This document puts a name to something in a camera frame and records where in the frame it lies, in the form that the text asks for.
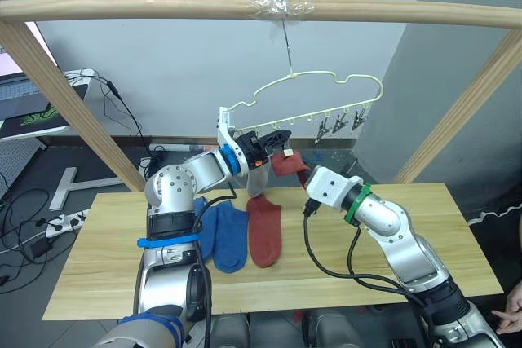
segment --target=wire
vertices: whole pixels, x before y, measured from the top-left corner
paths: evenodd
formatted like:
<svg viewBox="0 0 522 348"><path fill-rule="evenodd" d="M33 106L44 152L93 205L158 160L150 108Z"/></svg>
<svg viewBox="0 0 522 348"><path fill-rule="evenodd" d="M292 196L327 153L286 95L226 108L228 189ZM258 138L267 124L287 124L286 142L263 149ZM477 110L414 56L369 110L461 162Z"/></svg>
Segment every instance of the wire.
<svg viewBox="0 0 522 348"><path fill-rule="evenodd" d="M292 55L290 54L290 44L288 43L288 35L286 34L286 24L285 21L282 21L283 24L283 33L285 34L285 42L286 42L286 54L288 55L288 65L290 67L290 75L294 74L292 70Z"/></svg>
<svg viewBox="0 0 522 348"><path fill-rule="evenodd" d="M415 302L419 306L424 307L424 303L420 299L415 297L412 293L409 293L408 291L404 290L396 281L394 281L392 279L388 279L387 277L379 276L379 275L373 275L373 274L369 274L369 273L364 273L364 274L362 274L362 273L343 274L343 273L333 272L333 271L323 267L323 265L319 262L319 260L317 260L316 256L314 255L314 253L312 251L312 248L310 247L310 241L309 241L309 238L308 238L308 218L309 218L309 216L307 216L305 214L304 215L304 219L303 219L304 244L305 244L305 246L307 248L308 255L310 256L312 261L316 264L316 266L323 273L326 273L327 275L330 275L330 276L333 276L333 277L337 277L339 279L374 279L374 280L384 281L386 283L394 285L396 288L393 289L393 288L390 288L390 287L376 286L376 287L378 287L379 291L385 291L387 293L398 293L400 295L403 295L403 296L407 297L408 299L410 299L412 302Z"/></svg>
<svg viewBox="0 0 522 348"><path fill-rule="evenodd" d="M126 128L128 131L129 131L129 135L132 135L132 129L130 127L128 127L127 125L123 124L122 122L116 120L115 118L111 117L108 112L107 112L107 103L106 101L108 100L112 105L113 107L118 111L120 112L121 114L124 114L125 116L128 116L132 119L131 115L127 112L123 112L115 103L114 101L108 96L110 93L111 93L111 90L109 88L108 91L104 91L104 88L103 88L103 85L107 85L107 83L109 82L108 79L106 79L105 77L101 77L100 74L98 73L98 71L95 71L96 75L85 75L84 73L82 73L83 70L80 70L80 73L68 73L66 75L66 77L69 79L69 81L72 83L72 86L75 86L76 83L78 83L79 81L81 81L84 77L90 77L96 81L98 81L99 85L100 85L100 91L103 95L103 104L104 104L104 116L106 116L109 120L112 120L114 122L116 122L117 124L123 126L124 128ZM141 129L142 125L141 123L137 122L136 123L136 127L138 129Z"/></svg>
<svg viewBox="0 0 522 348"><path fill-rule="evenodd" d="M34 238L36 238L37 236L41 236L43 234L45 234L46 232L45 231L41 231L39 232L38 234L35 234L33 236L31 236L30 238L28 238L27 240L24 240L22 242L22 244L27 244L30 240L33 240ZM4 254L4 253L7 253L7 252L11 252L12 250L17 250L18 248L20 247L20 245L18 244L17 246L15 246L14 248L7 248L6 250L3 250L2 252L0 252L0 254Z"/></svg>
<svg viewBox="0 0 522 348"><path fill-rule="evenodd" d="M78 78L83 78L83 77L91 77L95 80L98 81L98 83L100 84L100 90L104 96L104 115L117 122L118 124L126 127L129 131L130 131L130 134L132 134L132 131L129 127L125 126L124 124L122 124L120 121L117 121L116 119L110 117L108 114L107 114L107 111L106 111L106 106L105 106L105 99L108 99L114 106L114 108L116 110L118 110L120 113L123 113L127 116L129 116L132 121L135 123L136 125L136 129L138 130L138 136L139 138L141 139L141 143L143 144L144 146L144 149L145 149L145 152L147 153L148 155L148 158L144 158L142 159L140 162L139 162L139 167L141 167L142 169L144 169L144 178L145 180L149 179L150 176L152 174L154 174L157 169L158 169L158 166L161 164L161 162L165 159L165 156L166 156L166 151L165 151L165 148L162 147L162 146L156 146L156 148L154 148L153 151L150 150L150 148L148 147L148 143L147 141L145 140L145 137L142 133L142 125L141 123L139 123L137 120L136 120L136 117L134 116L134 114L132 113L132 111L129 109L128 105L125 103L125 101L123 100L122 96L120 95L120 93L117 91L116 89L116 86L107 78L105 77L101 77L97 71L96 72L96 75L83 75L82 74L82 70L80 70L80 73L69 73L68 74L68 77L71 78L71 80L73 80L73 84L76 83L77 79ZM102 84L106 85L108 87L108 91L104 91L103 88L102 88ZM122 110L120 110L116 104L113 102L112 99L110 99L108 97L108 95L110 93L113 93L114 97L116 97L123 105L123 107L125 108L126 112L123 112Z"/></svg>
<svg viewBox="0 0 522 348"><path fill-rule="evenodd" d="M194 219L194 224L192 226L192 232L197 234L200 230L200 221L203 214L215 203L222 200L233 200L237 198L236 191L234 190L231 183L228 183L228 188L230 189L231 195L219 196L210 200L203 206L199 214ZM201 273L203 274L203 284L205 285L205 343L204 348L210 348L210 329L212 326L212 292L210 291L210 273L203 262L203 257L201 256L201 248L197 240L193 241L194 247L196 248L197 255L197 264L201 268Z"/></svg>
<svg viewBox="0 0 522 348"><path fill-rule="evenodd" d="M353 270L353 267L352 267L352 256L353 256L353 251L355 250L356 248L356 244L357 244L357 241L359 240L359 236L361 236L361 229L358 227L357 228L357 231L356 231L356 234L353 236L353 240L352 240L352 243L350 244L350 249L348 250L348 256L347 256L347 266L348 266L348 271L354 275L355 272ZM377 291L386 291L386 292L390 292L388 291L388 287L382 287L380 285L375 285L375 284L371 284L371 283L367 283L359 278L356 278L354 279L358 284L362 285L363 287L366 287L368 289L375 289ZM417 305L420 306L420 308L422 309L425 305L424 303L420 302L421 304L417 303ZM434 336L433 336L433 320L431 319L431 316L430 315L425 315L424 316L424 319L426 320L426 323L427 323L427 336L428 336L428 344L430 347L433 346L433 342L434 342Z"/></svg>
<svg viewBox="0 0 522 348"><path fill-rule="evenodd" d="M9 192L9 183L7 183L7 179L6 179L6 176L3 175L3 173L0 171L0 177L2 177L2 180L3 180L3 183L5 183L6 185L6 193Z"/></svg>
<svg viewBox="0 0 522 348"><path fill-rule="evenodd" d="M46 267L47 261L50 261L50 260L47 260L47 253L46 253L46 259L45 259L45 261L43 263L43 266L42 266L42 268L40 268L40 271L38 272L38 274L36 276L34 276L30 281L28 281L27 283L21 285L20 287L16 287L15 289L10 289L8 291L1 291L0 295L6 294L6 293L14 293L15 291L18 291L20 289L24 289L25 287L27 287L28 285L30 285L31 283L36 281L36 279L42 275L43 270ZM20 264L20 269L18 270L18 273L16 274L16 277L18 277L18 274L20 273L20 270L21 270L22 266L23 266L23 262L22 262L22 264Z"/></svg>
<svg viewBox="0 0 522 348"><path fill-rule="evenodd" d="M41 192L44 194L45 196L45 200L42 202L42 204L38 207L38 209L36 210L36 212L34 212L33 214L31 214L27 219L23 220L19 225L15 226L15 224L13 224L12 222L12 217L13 217L13 214L14 214L14 210L13 210L13 205L24 195L30 193L30 192ZM34 217L36 217L41 211L42 209L45 207L46 203L49 201L49 198L50 198L50 195L49 195L49 192L46 191L45 189L38 189L38 188L34 188L34 189L29 189L27 191L24 191L24 192L21 192L18 196L16 196L15 198L11 198L9 200L9 204L8 206L6 207L5 209L5 214L4 214L4 217L3 217L3 221L2 221L2 230L0 231L1 232L1 236L0 236L0 240L2 241L2 245L9 249L10 246L8 246L5 242L5 236L13 231L16 232L17 234L17 237L18 237L18 245L19 245L19 248L15 251L18 251L20 254L22 254L25 258L27 258L29 260L29 258L27 257L27 255L25 254L25 251L23 249L23 244L21 244L21 238L20 238L20 234L21 234L21 230L22 228L24 227L25 224L31 222L33 220ZM6 222L9 222L11 224L11 226L13 227L10 231L6 232Z"/></svg>

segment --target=wooden tabletop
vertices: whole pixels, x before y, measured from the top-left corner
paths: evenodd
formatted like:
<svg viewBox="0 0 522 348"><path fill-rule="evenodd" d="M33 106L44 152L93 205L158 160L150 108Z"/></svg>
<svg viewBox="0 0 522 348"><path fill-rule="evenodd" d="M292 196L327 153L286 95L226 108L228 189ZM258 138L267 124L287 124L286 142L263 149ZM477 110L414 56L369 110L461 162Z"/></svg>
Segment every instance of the wooden tabletop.
<svg viewBox="0 0 522 348"><path fill-rule="evenodd" d="M385 200L406 208L417 233L424 236L449 268L464 295L501 293L502 289L474 236L443 183L374 185ZM207 200L227 191L212 191ZM351 280L324 275L308 257L303 241L306 193L299 187L278 187L266 197L282 206L282 252L276 264L258 268L248 257L231 275L212 275L214 314L328 306L403 302L401 296L365 289ZM233 204L246 210L248 196L237 192ZM120 319L132 313L135 279L145 235L147 201L143 193L102 193L95 198L85 225L43 316L44 320ZM355 233L343 215L322 206L310 218L310 242L321 263L346 272L347 249ZM378 247L364 231L354 253L356 272L393 278Z"/></svg>

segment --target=laptop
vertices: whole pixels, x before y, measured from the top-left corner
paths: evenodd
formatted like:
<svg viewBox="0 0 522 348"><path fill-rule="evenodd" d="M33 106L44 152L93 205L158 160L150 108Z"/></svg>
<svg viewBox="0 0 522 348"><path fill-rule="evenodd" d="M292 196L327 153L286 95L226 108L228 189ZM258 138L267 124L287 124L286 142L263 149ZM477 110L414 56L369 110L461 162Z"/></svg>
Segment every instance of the laptop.
<svg viewBox="0 0 522 348"><path fill-rule="evenodd" d="M29 30L38 40L43 50L56 60L49 51L38 26L34 22L26 22ZM16 62L0 46L0 120L22 116L46 110L49 101L40 90L22 72Z"/></svg>

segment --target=sock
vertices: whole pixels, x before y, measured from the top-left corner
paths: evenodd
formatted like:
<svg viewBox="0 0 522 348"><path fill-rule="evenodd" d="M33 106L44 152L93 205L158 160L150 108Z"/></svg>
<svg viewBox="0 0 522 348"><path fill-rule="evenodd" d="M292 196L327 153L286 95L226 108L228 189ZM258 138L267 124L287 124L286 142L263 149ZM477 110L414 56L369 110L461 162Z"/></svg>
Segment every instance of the sock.
<svg viewBox="0 0 522 348"><path fill-rule="evenodd" d="M205 197L199 197L194 201L194 213L196 215L203 209L206 204ZM218 222L218 208L217 207L209 207L203 216L201 217L201 223L203 228L200 235L199 243L201 244L201 256L203 260L206 260L212 254L212 250L214 250L214 242L215 242L215 230Z"/></svg>
<svg viewBox="0 0 522 348"><path fill-rule="evenodd" d="M281 254L281 206L261 195L248 200L246 210L250 256L258 267L269 267Z"/></svg>
<svg viewBox="0 0 522 348"><path fill-rule="evenodd" d="M294 155L292 156L285 156L280 152L277 155L272 155L270 159L277 177L297 173L297 178L304 187L304 183L310 176L311 169L303 163L303 158L299 151L294 150Z"/></svg>
<svg viewBox="0 0 522 348"><path fill-rule="evenodd" d="M230 200L219 203L214 243L214 265L220 271L239 271L246 262L248 213L232 206Z"/></svg>

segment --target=power strip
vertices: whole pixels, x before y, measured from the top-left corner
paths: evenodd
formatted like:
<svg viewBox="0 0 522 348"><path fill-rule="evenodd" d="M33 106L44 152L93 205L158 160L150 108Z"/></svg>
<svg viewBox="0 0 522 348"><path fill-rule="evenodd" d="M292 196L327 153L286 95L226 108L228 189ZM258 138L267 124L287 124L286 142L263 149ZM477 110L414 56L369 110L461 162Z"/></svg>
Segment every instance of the power strip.
<svg viewBox="0 0 522 348"><path fill-rule="evenodd" d="M83 211L78 211L74 214L61 214L60 216L57 216L48 222L46 237L52 238L53 236L59 236L65 232L79 229L83 226L88 213L89 210L84 209Z"/></svg>

